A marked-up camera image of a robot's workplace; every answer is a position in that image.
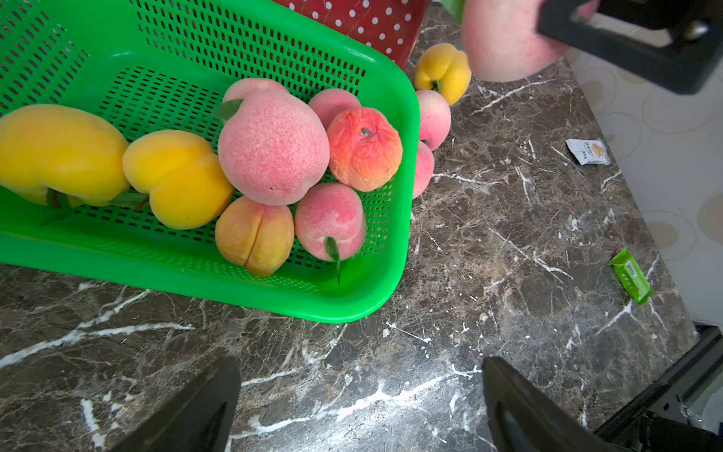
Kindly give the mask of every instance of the red polka dot container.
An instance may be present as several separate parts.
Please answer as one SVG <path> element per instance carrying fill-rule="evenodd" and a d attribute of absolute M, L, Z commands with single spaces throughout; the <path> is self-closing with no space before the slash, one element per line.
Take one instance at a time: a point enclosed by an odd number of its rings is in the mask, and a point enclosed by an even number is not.
<path fill-rule="evenodd" d="M 274 0 L 388 56 L 404 68 L 429 0 Z"/>

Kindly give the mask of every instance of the fruit stem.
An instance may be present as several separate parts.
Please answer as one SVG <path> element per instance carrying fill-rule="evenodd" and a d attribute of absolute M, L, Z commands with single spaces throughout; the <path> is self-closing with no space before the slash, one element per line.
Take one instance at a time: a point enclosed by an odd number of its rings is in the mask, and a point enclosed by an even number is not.
<path fill-rule="evenodd" d="M 51 188 L 48 188 L 48 190 L 50 190 L 50 192 L 51 192 L 51 195 L 50 195 L 50 206 L 51 206 L 53 209 L 59 209 L 59 208 L 60 208 L 60 200 L 58 199 L 58 192 L 57 192 L 57 190 L 53 190 L 53 189 L 51 189 Z"/>
<path fill-rule="evenodd" d="M 141 213 L 143 211 L 143 208 L 145 207 L 145 205 L 148 204 L 149 200 L 150 200 L 150 196 L 144 197 L 141 202 L 136 204 L 136 206 L 133 208 L 133 210 L 135 210 L 138 213 Z"/>

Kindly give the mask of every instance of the snack wrapper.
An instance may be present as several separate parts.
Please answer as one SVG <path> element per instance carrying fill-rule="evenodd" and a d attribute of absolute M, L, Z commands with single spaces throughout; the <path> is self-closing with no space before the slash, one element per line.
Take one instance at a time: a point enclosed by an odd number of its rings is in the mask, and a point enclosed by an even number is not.
<path fill-rule="evenodd" d="M 581 165 L 610 165 L 605 143 L 601 140 L 565 140 L 568 149 L 575 155 Z"/>
<path fill-rule="evenodd" d="M 612 265 L 612 269 L 615 270 L 620 282 L 623 283 L 623 287 L 635 300 L 635 303 L 645 304 L 648 298 L 655 294 L 640 267 L 638 267 L 635 258 L 627 248 L 623 248 L 617 256 L 612 258 L 608 265 Z"/>

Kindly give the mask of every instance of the yellow peach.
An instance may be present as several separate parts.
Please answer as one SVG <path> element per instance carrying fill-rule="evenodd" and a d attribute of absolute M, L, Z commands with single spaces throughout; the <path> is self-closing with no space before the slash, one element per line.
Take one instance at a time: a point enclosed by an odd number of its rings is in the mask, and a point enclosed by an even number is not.
<path fill-rule="evenodd" d="M 107 205 L 128 190 L 128 142 L 98 116 L 60 105 L 31 105 L 0 118 L 0 185 L 36 204 L 48 189 L 72 205 Z"/>
<path fill-rule="evenodd" d="M 227 261 L 266 278 L 291 254 L 294 218 L 288 206 L 259 204 L 243 196 L 221 214 L 215 234 L 216 247 Z"/>
<path fill-rule="evenodd" d="M 203 226 L 223 212 L 233 186 L 211 145 L 190 132 L 160 130 L 128 147 L 123 169 L 133 188 L 150 195 L 158 220 L 173 229 Z"/>
<path fill-rule="evenodd" d="M 414 67 L 414 87 L 439 92 L 449 105 L 459 101 L 471 78 L 467 55 L 449 43 L 428 48 Z"/>

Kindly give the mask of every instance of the pink peach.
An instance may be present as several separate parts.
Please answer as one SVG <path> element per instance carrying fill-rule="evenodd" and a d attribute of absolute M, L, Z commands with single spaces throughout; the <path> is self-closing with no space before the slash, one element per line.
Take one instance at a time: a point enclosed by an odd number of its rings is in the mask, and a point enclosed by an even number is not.
<path fill-rule="evenodd" d="M 452 126 L 452 113 L 449 103 L 437 91 L 420 90 L 416 92 L 419 99 L 419 140 L 429 146 L 429 150 L 437 149 L 447 138 Z"/>
<path fill-rule="evenodd" d="M 389 182 L 399 169 L 403 153 L 399 133 L 378 110 L 359 107 L 343 111 L 326 133 L 329 169 L 342 184 L 371 192 Z"/>
<path fill-rule="evenodd" d="M 435 157 L 432 151 L 424 142 L 419 142 L 419 148 L 416 152 L 416 168 L 414 170 L 414 190 L 411 199 L 422 194 L 429 185 L 432 174 L 435 172 Z"/>
<path fill-rule="evenodd" d="M 251 200 L 293 204 L 324 175 L 329 139 L 316 113 L 289 93 L 251 93 L 221 130 L 218 159 Z"/>
<path fill-rule="evenodd" d="M 537 32 L 545 0 L 467 1 L 462 41 L 472 73 L 487 82 L 511 82 L 528 77 L 557 61 L 565 44 Z M 578 8 L 591 18 L 598 1 Z"/>
<path fill-rule="evenodd" d="M 320 91 L 309 101 L 309 107 L 319 116 L 325 129 L 329 128 L 331 121 L 342 111 L 360 106 L 362 105 L 354 94 L 338 88 Z"/>
<path fill-rule="evenodd" d="M 246 78 L 228 87 L 226 94 L 223 95 L 222 101 L 227 102 L 233 99 L 245 99 L 249 94 L 261 90 L 276 90 L 282 93 L 288 93 L 288 90 L 282 84 L 274 82 L 273 80 Z"/>
<path fill-rule="evenodd" d="M 367 237 L 362 200 L 352 188 L 336 183 L 311 188 L 296 208 L 294 225 L 299 243 L 321 260 L 333 260 L 324 245 L 327 237 L 336 240 L 341 260 L 354 256 Z"/>

